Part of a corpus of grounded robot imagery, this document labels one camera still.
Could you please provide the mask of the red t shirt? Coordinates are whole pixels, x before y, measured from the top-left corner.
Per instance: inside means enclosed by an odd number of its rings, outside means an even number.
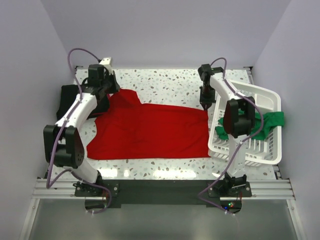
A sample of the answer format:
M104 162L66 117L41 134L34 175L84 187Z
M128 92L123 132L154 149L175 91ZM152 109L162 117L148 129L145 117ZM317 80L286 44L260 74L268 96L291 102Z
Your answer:
M191 107L141 103L135 91L109 98L87 145L92 160L207 158L208 114Z

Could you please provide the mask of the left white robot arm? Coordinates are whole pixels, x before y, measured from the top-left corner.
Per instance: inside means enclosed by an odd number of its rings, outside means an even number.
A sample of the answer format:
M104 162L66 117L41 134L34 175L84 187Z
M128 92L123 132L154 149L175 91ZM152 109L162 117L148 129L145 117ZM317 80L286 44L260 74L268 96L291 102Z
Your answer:
M79 93L70 108L54 125L46 125L43 129L45 159L48 162L47 187L56 181L51 178L56 166L87 182L86 191L92 196L99 196L104 184L98 180L99 171L85 160L80 129L89 117L96 118L108 111L108 96L117 93L120 86L108 59L89 65L87 73L86 81L78 85Z

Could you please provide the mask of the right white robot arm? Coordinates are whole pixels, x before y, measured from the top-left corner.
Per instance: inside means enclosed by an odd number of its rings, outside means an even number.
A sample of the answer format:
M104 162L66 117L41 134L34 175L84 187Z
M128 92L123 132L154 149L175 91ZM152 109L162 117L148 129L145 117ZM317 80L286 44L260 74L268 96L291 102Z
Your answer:
M252 96L242 95L224 76L222 80L214 78L217 73L225 74L225 71L222 67L212 68L208 63L198 68L202 81L199 103L207 111L216 102L216 93L226 102L222 125L228 135L229 160L222 189L227 196L233 197L247 182L245 144L255 126L257 106Z

